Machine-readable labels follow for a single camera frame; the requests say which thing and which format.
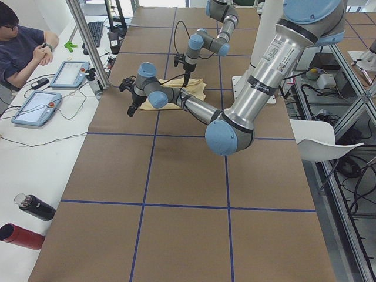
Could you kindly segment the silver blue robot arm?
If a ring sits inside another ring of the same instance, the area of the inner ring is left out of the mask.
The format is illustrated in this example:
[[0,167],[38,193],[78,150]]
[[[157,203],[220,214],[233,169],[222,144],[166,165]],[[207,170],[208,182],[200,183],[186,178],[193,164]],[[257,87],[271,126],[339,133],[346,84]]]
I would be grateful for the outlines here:
[[284,1],[274,38],[227,109],[219,110],[198,99],[184,86],[163,86],[156,78],[155,66],[144,62],[128,87],[133,102],[127,113],[133,116],[144,102],[155,109],[173,103],[206,124],[206,143],[214,153],[228,156],[244,150],[253,142],[256,117],[302,52],[343,39],[346,6],[346,1]]
[[201,49],[205,48],[219,56],[228,54],[230,37],[239,22],[235,7],[227,1],[208,1],[206,15],[221,22],[223,26],[216,37],[209,35],[203,28],[198,29],[196,33],[190,36],[186,53],[176,56],[174,66],[177,66],[180,62],[185,71],[184,86],[188,84],[190,74],[195,71]]

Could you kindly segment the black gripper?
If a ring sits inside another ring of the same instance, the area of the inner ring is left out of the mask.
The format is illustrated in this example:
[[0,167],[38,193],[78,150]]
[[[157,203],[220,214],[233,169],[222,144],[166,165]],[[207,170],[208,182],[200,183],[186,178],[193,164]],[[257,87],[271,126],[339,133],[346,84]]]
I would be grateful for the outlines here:
[[143,93],[143,91],[139,91],[138,88],[133,88],[132,100],[133,102],[127,110],[127,115],[130,118],[132,118],[135,114],[136,108],[139,108],[146,101],[146,95]]
[[196,69],[196,63],[184,62],[183,69],[185,71],[185,74],[184,74],[184,81],[183,81],[182,87],[186,87],[187,84],[189,83],[189,74],[194,72]]

